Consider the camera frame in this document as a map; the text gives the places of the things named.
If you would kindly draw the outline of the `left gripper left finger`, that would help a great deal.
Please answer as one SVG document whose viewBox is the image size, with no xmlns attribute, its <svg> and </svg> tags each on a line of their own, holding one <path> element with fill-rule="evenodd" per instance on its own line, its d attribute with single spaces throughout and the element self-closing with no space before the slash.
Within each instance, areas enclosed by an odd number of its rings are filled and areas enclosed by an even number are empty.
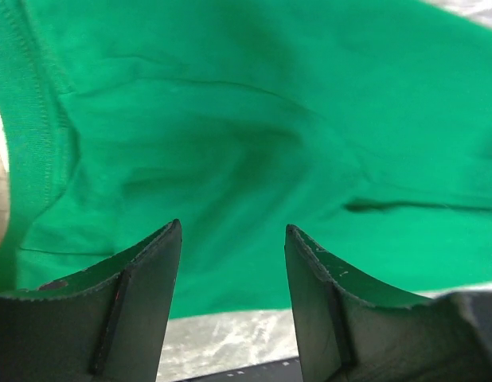
<svg viewBox="0 0 492 382">
<path fill-rule="evenodd" d="M 0 381 L 153 381 L 182 247 L 178 220 L 36 290 L 0 293 Z"/>
</svg>

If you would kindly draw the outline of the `green t shirt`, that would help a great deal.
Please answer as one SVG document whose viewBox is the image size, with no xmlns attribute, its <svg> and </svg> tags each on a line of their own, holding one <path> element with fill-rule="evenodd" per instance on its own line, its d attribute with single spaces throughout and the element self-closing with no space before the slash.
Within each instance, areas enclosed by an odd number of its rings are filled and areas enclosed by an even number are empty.
<svg viewBox="0 0 492 382">
<path fill-rule="evenodd" d="M 421 1 L 0 1 L 0 292 L 180 220 L 174 317 L 289 306 L 284 231 L 492 282 L 492 29 Z"/>
</svg>

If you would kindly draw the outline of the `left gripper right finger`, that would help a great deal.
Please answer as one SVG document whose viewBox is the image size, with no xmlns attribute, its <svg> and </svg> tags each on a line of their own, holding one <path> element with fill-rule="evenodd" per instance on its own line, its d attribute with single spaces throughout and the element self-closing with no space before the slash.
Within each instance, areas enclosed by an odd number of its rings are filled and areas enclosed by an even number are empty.
<svg viewBox="0 0 492 382">
<path fill-rule="evenodd" d="M 293 225 L 285 259 L 305 381 L 492 381 L 492 291 L 413 294 Z"/>
</svg>

